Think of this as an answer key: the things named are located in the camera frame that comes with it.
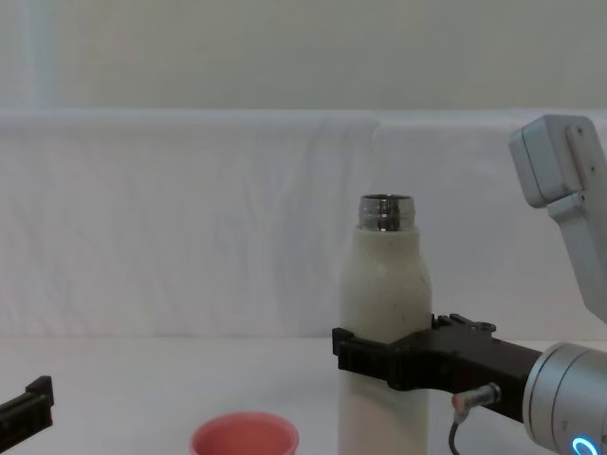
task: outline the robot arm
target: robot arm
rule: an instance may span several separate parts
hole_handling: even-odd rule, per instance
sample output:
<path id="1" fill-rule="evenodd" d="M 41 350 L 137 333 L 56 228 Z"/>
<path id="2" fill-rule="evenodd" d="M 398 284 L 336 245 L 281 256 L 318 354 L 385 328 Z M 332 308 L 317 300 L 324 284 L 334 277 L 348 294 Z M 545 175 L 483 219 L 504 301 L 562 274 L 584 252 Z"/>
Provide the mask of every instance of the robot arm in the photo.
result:
<path id="1" fill-rule="evenodd" d="M 524 197 L 561 228 L 585 306 L 607 323 L 607 162 L 592 121 L 544 116 L 509 148 Z M 339 368 L 399 391 L 453 393 L 453 438 L 471 408 L 522 422 L 538 445 L 562 455 L 607 454 L 607 354 L 559 343 L 544 353 L 505 343 L 495 327 L 458 315 L 384 345 L 333 331 Z"/>
<path id="2" fill-rule="evenodd" d="M 50 409 L 54 404 L 51 378 L 41 376 L 25 393 L 0 405 L 0 452 L 52 426 Z"/>
<path id="3" fill-rule="evenodd" d="M 510 137 L 524 197 L 548 209 L 586 307 L 607 323 L 607 161 L 586 117 L 544 116 Z"/>

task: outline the cup rim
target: cup rim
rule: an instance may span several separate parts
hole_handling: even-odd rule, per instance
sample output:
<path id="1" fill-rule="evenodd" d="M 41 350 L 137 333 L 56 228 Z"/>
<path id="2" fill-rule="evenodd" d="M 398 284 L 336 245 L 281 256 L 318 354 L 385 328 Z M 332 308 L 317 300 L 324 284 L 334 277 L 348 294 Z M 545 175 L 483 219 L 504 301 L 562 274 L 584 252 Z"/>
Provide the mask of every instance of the cup rim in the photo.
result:
<path id="1" fill-rule="evenodd" d="M 195 443 L 204 435 L 214 431 L 219 427 L 229 425 L 234 421 L 242 422 L 246 420 L 269 423 L 283 430 L 288 435 L 290 446 L 285 450 L 285 453 L 281 455 L 291 455 L 295 453 L 295 449 L 298 447 L 300 442 L 299 431 L 295 428 L 295 426 L 278 414 L 259 410 L 243 410 L 238 412 L 230 412 L 228 414 L 222 414 L 218 417 L 209 419 L 200 427 L 198 427 L 192 435 L 192 438 L 190 438 L 190 453 L 192 455 L 199 455 L 194 446 Z"/>

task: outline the metal bottle neck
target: metal bottle neck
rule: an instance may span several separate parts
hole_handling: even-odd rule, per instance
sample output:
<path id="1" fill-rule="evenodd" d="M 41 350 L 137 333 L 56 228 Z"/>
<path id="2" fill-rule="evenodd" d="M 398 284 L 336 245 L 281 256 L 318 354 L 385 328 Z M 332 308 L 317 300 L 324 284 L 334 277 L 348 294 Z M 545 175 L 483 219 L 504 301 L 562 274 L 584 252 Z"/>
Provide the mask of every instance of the metal bottle neck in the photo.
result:
<path id="1" fill-rule="evenodd" d="M 399 232 L 415 226 L 415 204 L 411 196 L 367 194 L 360 198 L 359 228 L 377 232 Z"/>

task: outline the pink cup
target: pink cup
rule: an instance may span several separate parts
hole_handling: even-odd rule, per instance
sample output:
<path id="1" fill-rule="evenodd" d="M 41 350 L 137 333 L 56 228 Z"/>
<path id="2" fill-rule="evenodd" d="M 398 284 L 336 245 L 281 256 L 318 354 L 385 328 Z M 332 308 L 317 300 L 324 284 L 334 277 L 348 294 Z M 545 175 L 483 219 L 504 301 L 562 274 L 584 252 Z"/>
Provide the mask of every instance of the pink cup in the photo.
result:
<path id="1" fill-rule="evenodd" d="M 190 440 L 192 455 L 295 455 L 300 442 L 289 421 L 267 412 L 236 412 L 206 422 Z"/>

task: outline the white backdrop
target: white backdrop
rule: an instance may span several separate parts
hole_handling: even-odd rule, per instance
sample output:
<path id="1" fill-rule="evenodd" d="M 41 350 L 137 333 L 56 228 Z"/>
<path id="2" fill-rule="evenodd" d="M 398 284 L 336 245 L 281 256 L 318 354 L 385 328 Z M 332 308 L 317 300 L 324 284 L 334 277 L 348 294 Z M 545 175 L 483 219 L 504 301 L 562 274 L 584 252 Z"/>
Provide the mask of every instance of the white backdrop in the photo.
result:
<path id="1" fill-rule="evenodd" d="M 0 38 L 2 106 L 607 105 L 600 0 L 3 0 Z"/>
<path id="2" fill-rule="evenodd" d="M 436 312 L 607 339 L 510 162 L 537 115 L 4 113 L 0 334 L 326 336 L 359 197 L 392 191 L 417 201 Z"/>

